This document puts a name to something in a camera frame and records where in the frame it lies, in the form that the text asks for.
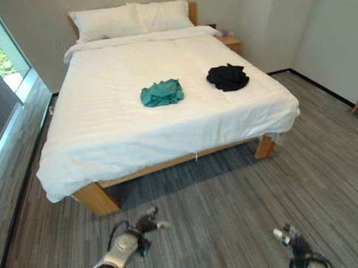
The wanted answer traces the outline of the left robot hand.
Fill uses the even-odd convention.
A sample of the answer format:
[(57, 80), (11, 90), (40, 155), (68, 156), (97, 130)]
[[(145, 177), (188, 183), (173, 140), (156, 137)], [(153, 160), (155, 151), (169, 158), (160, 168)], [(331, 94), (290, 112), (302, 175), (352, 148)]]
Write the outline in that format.
[(142, 235), (148, 232), (152, 232), (157, 229), (166, 229), (172, 227), (172, 224), (168, 221), (157, 221), (158, 207), (153, 206), (146, 211), (140, 219), (137, 220), (135, 229)]

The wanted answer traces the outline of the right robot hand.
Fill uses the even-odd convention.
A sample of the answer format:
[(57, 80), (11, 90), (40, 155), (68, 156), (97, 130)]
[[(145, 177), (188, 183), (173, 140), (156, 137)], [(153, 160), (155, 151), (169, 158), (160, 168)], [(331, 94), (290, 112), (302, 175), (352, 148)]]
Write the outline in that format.
[(290, 224), (285, 224), (282, 229), (273, 229), (272, 234), (281, 244), (291, 249), (294, 258), (303, 258), (313, 253), (309, 242)]

